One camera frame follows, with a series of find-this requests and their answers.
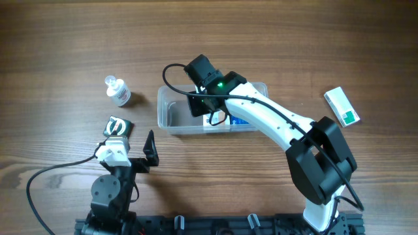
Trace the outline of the white Hansaplast plaster box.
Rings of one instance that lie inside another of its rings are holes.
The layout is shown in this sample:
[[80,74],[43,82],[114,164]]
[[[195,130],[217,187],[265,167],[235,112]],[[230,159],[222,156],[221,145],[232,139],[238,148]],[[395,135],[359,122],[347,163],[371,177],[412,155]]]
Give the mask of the white Hansaplast plaster box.
[[203,125],[211,127],[212,124],[230,125],[230,116],[223,111],[214,112],[213,114],[203,115]]

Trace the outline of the blue Vicks lozenge box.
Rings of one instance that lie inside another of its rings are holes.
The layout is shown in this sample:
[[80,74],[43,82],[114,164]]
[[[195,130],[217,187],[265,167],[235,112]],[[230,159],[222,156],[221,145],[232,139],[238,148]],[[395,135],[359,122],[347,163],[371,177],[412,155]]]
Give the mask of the blue Vicks lozenge box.
[[248,122],[245,121],[244,119],[241,119],[239,117],[235,117],[230,115],[229,116],[229,121],[230,121],[230,125],[247,125]]

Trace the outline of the white calamine lotion bottle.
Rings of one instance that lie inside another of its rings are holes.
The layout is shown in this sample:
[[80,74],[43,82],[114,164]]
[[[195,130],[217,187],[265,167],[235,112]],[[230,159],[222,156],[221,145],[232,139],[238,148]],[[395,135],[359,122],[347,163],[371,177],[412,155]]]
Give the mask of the white calamine lotion bottle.
[[104,79],[104,82],[107,85],[106,95],[112,102],[119,107],[127,104],[131,98],[131,91],[122,79],[110,75]]

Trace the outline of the white green Panadol box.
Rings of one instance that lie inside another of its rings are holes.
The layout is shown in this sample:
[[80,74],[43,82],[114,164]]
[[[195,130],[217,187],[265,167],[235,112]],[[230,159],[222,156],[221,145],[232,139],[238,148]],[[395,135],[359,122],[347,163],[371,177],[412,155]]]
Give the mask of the white green Panadol box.
[[327,91],[324,98],[342,127],[350,126],[361,120],[341,87]]

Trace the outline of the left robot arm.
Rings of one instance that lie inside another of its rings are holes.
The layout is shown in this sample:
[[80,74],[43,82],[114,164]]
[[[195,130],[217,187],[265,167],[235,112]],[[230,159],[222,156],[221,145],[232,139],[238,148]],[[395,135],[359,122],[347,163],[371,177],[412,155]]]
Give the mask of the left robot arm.
[[129,210],[138,192],[137,174],[147,174],[159,165],[153,131],[148,133],[143,147],[144,158],[130,158],[129,140],[124,135],[110,135],[98,144],[94,157],[109,171],[91,186],[91,210],[85,219],[76,221],[75,234],[144,234],[144,225]]

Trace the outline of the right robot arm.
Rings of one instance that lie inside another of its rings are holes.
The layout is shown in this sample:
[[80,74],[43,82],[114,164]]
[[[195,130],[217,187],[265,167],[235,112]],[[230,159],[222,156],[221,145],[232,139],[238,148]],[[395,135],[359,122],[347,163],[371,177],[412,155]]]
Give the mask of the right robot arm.
[[291,179],[306,198],[303,218],[316,232],[330,231],[344,189],[354,205],[361,205],[349,183],[357,163],[333,120],[325,116],[314,121],[287,110],[238,73],[223,75],[204,55],[184,71],[196,87],[187,94],[194,115],[222,110],[253,125],[284,150]]

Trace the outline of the clear plastic container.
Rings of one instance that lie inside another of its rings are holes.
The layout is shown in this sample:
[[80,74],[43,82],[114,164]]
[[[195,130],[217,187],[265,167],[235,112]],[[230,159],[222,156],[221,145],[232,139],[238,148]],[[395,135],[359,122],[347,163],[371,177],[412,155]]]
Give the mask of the clear plastic container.
[[247,125],[216,125],[204,126],[203,116],[191,115],[187,97],[171,90],[168,86],[162,86],[157,96],[157,118],[160,129],[169,134],[210,134],[229,132],[249,132],[257,129]]

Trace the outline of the green square tin box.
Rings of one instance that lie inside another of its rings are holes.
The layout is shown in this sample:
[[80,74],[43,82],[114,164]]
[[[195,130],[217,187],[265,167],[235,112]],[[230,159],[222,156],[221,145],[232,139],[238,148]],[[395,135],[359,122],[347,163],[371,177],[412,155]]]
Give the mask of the green square tin box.
[[110,116],[103,131],[103,135],[109,137],[112,134],[129,137],[133,130],[133,123],[116,116]]

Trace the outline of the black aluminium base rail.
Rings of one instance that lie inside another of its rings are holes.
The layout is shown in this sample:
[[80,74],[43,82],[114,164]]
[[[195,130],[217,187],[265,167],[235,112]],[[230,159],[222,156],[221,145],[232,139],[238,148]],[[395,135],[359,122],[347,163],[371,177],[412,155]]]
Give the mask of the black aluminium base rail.
[[77,219],[75,234],[317,234],[301,214],[238,217],[138,216],[119,225]]

